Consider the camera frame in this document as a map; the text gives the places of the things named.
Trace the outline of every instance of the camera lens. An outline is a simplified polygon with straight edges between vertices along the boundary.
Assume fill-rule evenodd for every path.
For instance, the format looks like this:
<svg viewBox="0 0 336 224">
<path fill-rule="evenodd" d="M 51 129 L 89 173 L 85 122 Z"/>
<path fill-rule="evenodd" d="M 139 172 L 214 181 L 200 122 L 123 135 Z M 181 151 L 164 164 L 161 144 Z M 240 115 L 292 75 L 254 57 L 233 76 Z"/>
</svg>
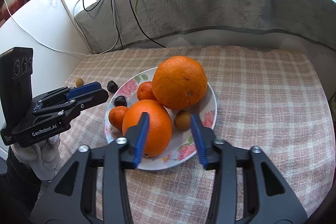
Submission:
<svg viewBox="0 0 336 224">
<path fill-rule="evenodd" d="M 32 58 L 30 57 L 28 60 L 28 68 L 31 69 L 32 68 Z"/>
<path fill-rule="evenodd" d="M 25 73 L 27 70 L 27 58 L 23 58 L 22 60 L 22 72 Z"/>
<path fill-rule="evenodd" d="M 15 62 L 14 71 L 15 71 L 16 75 L 19 75 L 19 72 L 20 72 L 20 62 L 19 62 L 19 60 L 16 60 L 16 62 Z"/>
</svg>

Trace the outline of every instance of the gray blanket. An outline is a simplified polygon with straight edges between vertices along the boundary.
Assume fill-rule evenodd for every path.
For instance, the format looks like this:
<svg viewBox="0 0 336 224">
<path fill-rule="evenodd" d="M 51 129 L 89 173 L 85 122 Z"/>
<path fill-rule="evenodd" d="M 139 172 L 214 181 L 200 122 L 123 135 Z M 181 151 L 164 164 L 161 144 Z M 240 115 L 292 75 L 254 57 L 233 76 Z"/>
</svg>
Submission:
<svg viewBox="0 0 336 224">
<path fill-rule="evenodd" d="M 138 28 L 128 0 L 115 0 L 115 8 L 123 44 L 148 41 Z M 91 12 L 81 11 L 75 19 L 92 53 L 114 45 L 117 34 L 110 0 L 102 0 Z M 334 0 L 140 0 L 138 19 L 154 39 L 207 29 L 284 32 L 336 51 Z"/>
</svg>

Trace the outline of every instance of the blue gripper pad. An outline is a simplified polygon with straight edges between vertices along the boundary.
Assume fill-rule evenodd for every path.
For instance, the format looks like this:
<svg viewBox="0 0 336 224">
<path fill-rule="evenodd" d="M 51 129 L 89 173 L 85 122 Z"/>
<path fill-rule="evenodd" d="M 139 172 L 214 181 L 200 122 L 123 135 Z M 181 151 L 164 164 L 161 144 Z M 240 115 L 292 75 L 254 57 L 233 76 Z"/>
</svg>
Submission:
<svg viewBox="0 0 336 224">
<path fill-rule="evenodd" d="M 208 165 L 208 160 L 206 146 L 201 133 L 202 128 L 203 125 L 199 117 L 196 118 L 195 115 L 191 115 L 191 132 L 195 140 L 198 160 L 203 165 L 203 168 L 206 168 L 206 166 Z"/>
<path fill-rule="evenodd" d="M 141 162 L 147 140 L 147 134 L 149 130 L 149 114 L 147 112 L 142 113 L 138 125 L 140 126 L 140 132 L 134 146 L 134 160 L 133 160 L 133 166 L 135 169 Z"/>
<path fill-rule="evenodd" d="M 75 97 L 84 95 L 86 93 L 89 93 L 95 90 L 100 90 L 100 89 L 101 89 L 100 83 L 92 82 L 92 83 L 89 83 L 89 84 L 86 84 L 86 85 L 70 90 L 66 97 L 68 100 L 71 100 Z"/>
</svg>

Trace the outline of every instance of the small yellow-brown fruit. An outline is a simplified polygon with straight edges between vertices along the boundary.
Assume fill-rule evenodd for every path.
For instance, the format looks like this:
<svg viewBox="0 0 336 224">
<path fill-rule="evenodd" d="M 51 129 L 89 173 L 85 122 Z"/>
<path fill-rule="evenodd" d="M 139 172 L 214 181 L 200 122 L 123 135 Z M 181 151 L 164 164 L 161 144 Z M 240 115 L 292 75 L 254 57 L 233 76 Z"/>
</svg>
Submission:
<svg viewBox="0 0 336 224">
<path fill-rule="evenodd" d="M 178 130 L 186 131 L 190 128 L 190 113 L 186 110 L 181 110 L 175 117 L 174 125 Z"/>
<path fill-rule="evenodd" d="M 83 79 L 82 78 L 78 78 L 76 80 L 76 87 L 79 87 L 79 86 L 82 86 L 82 85 L 84 85 Z"/>
</svg>

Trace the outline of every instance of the orange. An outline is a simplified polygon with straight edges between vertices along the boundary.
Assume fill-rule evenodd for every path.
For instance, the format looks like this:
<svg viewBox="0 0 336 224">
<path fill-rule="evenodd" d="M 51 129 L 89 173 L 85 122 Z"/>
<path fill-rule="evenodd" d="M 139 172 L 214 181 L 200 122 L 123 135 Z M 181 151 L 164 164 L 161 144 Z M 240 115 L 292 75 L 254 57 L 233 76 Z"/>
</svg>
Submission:
<svg viewBox="0 0 336 224">
<path fill-rule="evenodd" d="M 123 121 L 123 135 L 127 129 L 138 124 L 143 112 L 149 114 L 149 130 L 144 148 L 147 157 L 154 157 L 161 154 L 168 146 L 172 124 L 167 110 L 154 100 L 141 100 L 132 105 L 125 114 Z"/>
<path fill-rule="evenodd" d="M 157 67 L 152 91 L 164 107 L 181 110 L 201 101 L 207 92 L 207 84 L 200 63 L 185 56 L 174 56 Z"/>
<path fill-rule="evenodd" d="M 115 128 L 122 130 L 123 119 L 128 110 L 128 107 L 117 106 L 109 112 L 109 121 Z"/>
<path fill-rule="evenodd" d="M 142 83 L 136 91 L 136 96 L 139 101 L 145 99 L 157 101 L 152 91 L 152 81 Z"/>
</svg>

